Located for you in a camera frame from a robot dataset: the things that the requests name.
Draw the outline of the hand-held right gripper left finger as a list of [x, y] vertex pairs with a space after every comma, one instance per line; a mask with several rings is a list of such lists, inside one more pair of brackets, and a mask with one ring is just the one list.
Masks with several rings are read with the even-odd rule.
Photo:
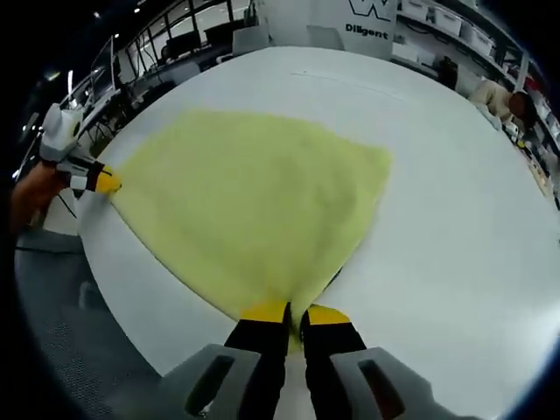
[[289, 302], [244, 310], [224, 344], [203, 347], [163, 377], [163, 418], [273, 418], [290, 336]]

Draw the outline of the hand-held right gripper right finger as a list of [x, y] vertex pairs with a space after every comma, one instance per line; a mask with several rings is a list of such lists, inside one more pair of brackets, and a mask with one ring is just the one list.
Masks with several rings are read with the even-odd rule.
[[318, 419], [432, 419], [431, 385], [380, 347], [366, 347], [350, 318], [314, 304], [300, 325], [305, 379]]

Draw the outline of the person's left hand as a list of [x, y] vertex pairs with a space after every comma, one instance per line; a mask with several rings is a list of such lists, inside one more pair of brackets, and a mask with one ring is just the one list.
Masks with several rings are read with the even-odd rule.
[[37, 164], [29, 173], [31, 197], [39, 205], [48, 204], [56, 195], [67, 188], [64, 177], [54, 166]]

